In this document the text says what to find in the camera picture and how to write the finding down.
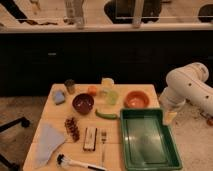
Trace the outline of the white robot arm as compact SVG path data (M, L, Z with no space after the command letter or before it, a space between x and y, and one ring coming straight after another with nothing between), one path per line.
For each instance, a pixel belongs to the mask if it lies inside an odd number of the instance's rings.
M159 97L164 125L172 123L187 100L200 107L207 120L213 120L213 87L206 84L208 78L209 70L200 62L173 69L167 74L167 86Z

